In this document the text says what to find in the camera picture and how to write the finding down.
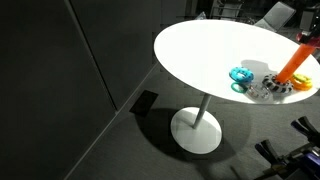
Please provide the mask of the orange rod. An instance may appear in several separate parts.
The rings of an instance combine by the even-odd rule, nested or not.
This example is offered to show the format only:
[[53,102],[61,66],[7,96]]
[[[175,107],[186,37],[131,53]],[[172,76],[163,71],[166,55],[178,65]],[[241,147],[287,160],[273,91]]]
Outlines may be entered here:
[[285,83],[314,50],[315,47],[313,46],[301,44],[276,76],[276,80],[280,83]]

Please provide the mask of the black floor plate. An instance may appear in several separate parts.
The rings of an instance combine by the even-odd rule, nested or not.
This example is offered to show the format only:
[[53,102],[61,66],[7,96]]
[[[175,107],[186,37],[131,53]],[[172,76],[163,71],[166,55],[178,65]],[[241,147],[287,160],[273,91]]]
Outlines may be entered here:
[[157,93],[144,90],[131,107],[130,112],[135,115],[145,117],[148,114],[157,97]]

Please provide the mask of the grey chair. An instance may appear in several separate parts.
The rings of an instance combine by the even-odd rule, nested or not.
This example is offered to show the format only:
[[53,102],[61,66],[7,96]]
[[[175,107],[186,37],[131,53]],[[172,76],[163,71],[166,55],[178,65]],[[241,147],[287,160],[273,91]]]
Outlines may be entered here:
[[272,32],[279,31],[296,13],[291,6],[278,1],[255,26]]

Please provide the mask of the white round table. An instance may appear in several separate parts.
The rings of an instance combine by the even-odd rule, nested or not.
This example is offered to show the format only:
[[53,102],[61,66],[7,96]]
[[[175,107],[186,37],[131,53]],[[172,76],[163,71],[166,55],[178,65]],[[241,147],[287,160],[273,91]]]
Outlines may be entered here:
[[279,73],[297,49],[297,43],[280,34],[233,21],[191,20],[162,30],[154,41],[159,63],[175,78],[204,93],[199,107],[174,114],[171,133],[177,144],[194,154],[218,148],[222,129],[207,111],[210,99],[260,103],[232,90],[231,69],[245,67],[253,72],[253,81],[260,83],[264,76]]

